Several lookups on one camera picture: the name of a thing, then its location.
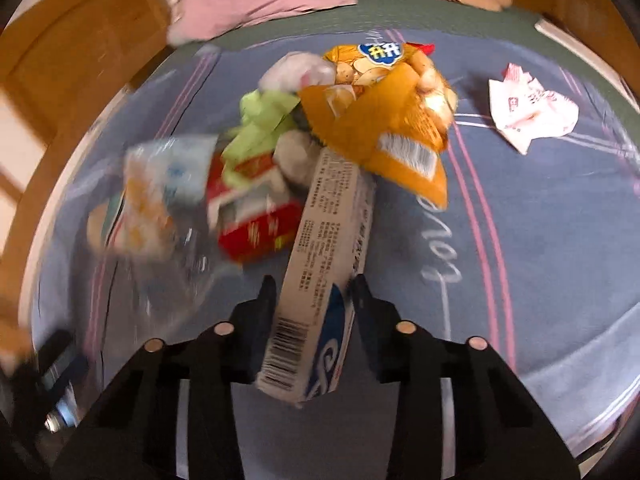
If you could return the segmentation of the white blue medicine box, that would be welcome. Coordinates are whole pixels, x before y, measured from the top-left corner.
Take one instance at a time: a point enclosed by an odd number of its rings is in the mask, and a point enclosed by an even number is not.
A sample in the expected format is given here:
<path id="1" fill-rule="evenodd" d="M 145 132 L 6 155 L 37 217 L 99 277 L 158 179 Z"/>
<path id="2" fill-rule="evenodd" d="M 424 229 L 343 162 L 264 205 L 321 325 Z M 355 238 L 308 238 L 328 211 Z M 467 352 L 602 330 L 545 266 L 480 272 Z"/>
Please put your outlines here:
<path id="1" fill-rule="evenodd" d="M 258 389 L 302 404 L 340 381 L 355 309 L 349 284 L 366 264 L 375 183 L 324 148 L 288 260 Z"/>

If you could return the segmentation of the yellow chip bag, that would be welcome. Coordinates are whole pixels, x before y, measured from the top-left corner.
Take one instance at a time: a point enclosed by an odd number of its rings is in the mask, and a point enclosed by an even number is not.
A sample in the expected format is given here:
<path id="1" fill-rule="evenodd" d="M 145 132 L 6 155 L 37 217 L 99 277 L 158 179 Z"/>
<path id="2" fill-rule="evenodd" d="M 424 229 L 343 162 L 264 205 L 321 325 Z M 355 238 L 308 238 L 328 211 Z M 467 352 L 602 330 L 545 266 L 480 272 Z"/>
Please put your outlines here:
<path id="1" fill-rule="evenodd" d="M 298 92 L 311 133 L 372 174 L 440 209 L 448 206 L 442 152 L 458 97 L 422 52 L 405 44 L 341 44 L 323 55 L 335 84 Z"/>

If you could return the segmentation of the white pink wrapper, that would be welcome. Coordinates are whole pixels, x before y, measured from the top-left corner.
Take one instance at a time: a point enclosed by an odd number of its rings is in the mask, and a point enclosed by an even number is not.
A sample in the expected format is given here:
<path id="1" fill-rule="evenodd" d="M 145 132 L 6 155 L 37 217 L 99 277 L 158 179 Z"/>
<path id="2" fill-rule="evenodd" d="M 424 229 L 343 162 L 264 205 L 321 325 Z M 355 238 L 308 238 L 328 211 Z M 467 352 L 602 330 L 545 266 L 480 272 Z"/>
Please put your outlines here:
<path id="1" fill-rule="evenodd" d="M 521 66 L 509 63 L 503 80 L 488 80 L 489 110 L 500 133 L 521 155 L 537 139 L 557 139 L 578 123 L 579 107 L 558 92 L 546 90 Z"/>

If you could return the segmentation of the white paper cup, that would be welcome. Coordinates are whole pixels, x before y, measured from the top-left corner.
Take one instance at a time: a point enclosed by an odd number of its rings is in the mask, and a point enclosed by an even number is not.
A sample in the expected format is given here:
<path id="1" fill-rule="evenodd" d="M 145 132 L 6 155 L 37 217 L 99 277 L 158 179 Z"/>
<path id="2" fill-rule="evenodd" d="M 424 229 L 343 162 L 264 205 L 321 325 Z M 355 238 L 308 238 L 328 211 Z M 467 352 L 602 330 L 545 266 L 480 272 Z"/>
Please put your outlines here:
<path id="1" fill-rule="evenodd" d="M 98 254 L 129 255 L 125 229 L 125 196 L 112 196 L 91 211 L 87 221 L 89 246 Z"/>

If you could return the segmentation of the red cigarette box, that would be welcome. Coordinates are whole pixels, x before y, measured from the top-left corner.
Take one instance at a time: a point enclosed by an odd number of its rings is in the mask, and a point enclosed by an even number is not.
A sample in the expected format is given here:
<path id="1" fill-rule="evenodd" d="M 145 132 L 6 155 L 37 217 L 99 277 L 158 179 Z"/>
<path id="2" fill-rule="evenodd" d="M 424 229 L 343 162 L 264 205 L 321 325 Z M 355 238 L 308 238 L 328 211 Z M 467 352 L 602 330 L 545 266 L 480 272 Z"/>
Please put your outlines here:
<path id="1" fill-rule="evenodd" d="M 267 154 L 229 169 L 221 154 L 212 158 L 206 184 L 209 231 L 232 261 L 247 263 L 290 246 L 304 203 Z"/>

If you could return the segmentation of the clear printed plastic bag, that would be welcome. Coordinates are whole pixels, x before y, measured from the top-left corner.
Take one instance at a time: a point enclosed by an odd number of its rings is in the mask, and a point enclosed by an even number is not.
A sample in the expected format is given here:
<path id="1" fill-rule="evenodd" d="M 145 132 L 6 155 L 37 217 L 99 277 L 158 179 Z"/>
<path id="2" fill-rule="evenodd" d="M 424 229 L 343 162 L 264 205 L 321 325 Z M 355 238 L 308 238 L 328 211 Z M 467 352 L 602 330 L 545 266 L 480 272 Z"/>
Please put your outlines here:
<path id="1" fill-rule="evenodd" d="M 122 230 L 136 278 L 153 299 L 196 309 L 218 278 L 206 186 L 216 134 L 137 144 L 124 160 Z"/>

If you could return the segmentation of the blue striped blanket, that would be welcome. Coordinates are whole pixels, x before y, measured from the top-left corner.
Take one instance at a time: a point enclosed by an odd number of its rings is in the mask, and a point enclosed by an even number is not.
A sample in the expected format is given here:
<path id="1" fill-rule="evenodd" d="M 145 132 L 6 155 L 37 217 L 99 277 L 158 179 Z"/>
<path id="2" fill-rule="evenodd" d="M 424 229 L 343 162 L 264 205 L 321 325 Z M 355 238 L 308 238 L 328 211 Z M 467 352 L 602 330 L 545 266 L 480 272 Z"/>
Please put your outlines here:
<path id="1" fill-rule="evenodd" d="M 595 448 L 639 392 L 639 153 L 588 82 L 499 40 L 408 32 L 436 44 L 461 94 L 444 156 L 448 205 L 378 181 L 364 274 L 372 292 L 437 337 L 487 337 L 576 456 Z M 242 51 L 177 54 L 106 123 L 68 187 L 43 260 L 32 322 L 96 329 L 94 363 L 77 387 L 89 405 L 143 333 L 132 267 L 86 240 L 93 207 L 122 185 L 122 156 L 139 142 L 215 134 L 239 117 L 243 93 L 288 50 L 321 51 L 332 35 Z M 576 129 L 520 155 L 489 119 L 488 82 L 508 63 L 574 99 Z"/>

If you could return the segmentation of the green crumpled paper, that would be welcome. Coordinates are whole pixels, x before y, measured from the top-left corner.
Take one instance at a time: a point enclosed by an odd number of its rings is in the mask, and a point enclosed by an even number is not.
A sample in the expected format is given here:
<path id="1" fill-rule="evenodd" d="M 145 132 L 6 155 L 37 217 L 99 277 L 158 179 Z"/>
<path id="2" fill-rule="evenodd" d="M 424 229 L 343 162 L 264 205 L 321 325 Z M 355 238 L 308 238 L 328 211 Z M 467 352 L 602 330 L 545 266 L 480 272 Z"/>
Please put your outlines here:
<path id="1" fill-rule="evenodd" d="M 278 90 L 254 90 L 242 96 L 241 123 L 227 131 L 231 141 L 221 153 L 222 180 L 228 188 L 246 188 L 248 177 L 242 177 L 235 167 L 271 154 L 280 135 L 297 128 L 291 113 L 298 104 L 298 96 Z"/>

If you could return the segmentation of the red wrapper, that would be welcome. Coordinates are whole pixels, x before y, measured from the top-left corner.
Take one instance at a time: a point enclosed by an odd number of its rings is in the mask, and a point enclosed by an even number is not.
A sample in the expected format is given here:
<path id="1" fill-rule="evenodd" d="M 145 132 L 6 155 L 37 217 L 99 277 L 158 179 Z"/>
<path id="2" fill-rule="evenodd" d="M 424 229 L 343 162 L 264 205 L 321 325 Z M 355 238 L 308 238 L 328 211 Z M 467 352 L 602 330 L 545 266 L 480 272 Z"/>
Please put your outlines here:
<path id="1" fill-rule="evenodd" d="M 406 42 L 405 48 L 408 54 L 420 51 L 426 56 L 431 56 L 435 52 L 434 44 L 415 44 L 414 42 Z"/>

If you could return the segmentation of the green bed mat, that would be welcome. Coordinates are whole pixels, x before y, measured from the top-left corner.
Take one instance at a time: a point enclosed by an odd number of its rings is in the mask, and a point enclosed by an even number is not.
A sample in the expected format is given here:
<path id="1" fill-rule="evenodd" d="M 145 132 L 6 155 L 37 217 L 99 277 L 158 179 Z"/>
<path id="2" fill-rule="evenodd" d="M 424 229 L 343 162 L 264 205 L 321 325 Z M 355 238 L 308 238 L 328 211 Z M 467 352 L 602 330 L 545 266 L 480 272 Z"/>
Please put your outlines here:
<path id="1" fill-rule="evenodd" d="M 612 82 L 578 53 L 536 29 L 541 20 L 540 15 L 519 8 L 490 12 L 444 0 L 358 0 L 354 6 L 235 27 L 208 40 L 217 46 L 238 50 L 289 36 L 384 29 L 391 32 L 401 29 L 439 30 L 465 37 L 506 40 L 552 58 L 573 75 L 590 80 L 621 118 L 638 118 L 639 113 Z"/>

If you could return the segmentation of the white flat board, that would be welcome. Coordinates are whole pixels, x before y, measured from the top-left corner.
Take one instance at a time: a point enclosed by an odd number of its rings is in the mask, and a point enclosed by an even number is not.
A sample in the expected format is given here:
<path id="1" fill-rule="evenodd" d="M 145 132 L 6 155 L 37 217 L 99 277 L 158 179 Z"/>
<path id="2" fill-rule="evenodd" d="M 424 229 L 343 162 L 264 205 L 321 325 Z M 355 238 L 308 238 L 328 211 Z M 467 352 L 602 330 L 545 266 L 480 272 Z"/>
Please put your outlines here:
<path id="1" fill-rule="evenodd" d="M 553 40 L 554 42 L 556 42 L 566 50 L 569 50 L 578 58 L 583 60 L 601 77 L 603 77 L 636 112 L 639 111 L 638 101 L 634 96 L 634 92 L 631 91 L 631 88 L 626 83 L 625 79 L 620 76 L 620 74 L 617 73 L 610 64 L 605 62 L 605 60 L 601 58 L 600 55 L 597 55 L 596 52 L 593 52 L 593 50 L 588 48 L 580 40 L 576 39 L 568 32 L 564 32 L 563 29 L 560 29 L 558 26 L 546 20 L 545 18 L 540 18 L 538 21 L 536 21 L 535 29 L 537 32 L 540 32 L 547 38 Z"/>

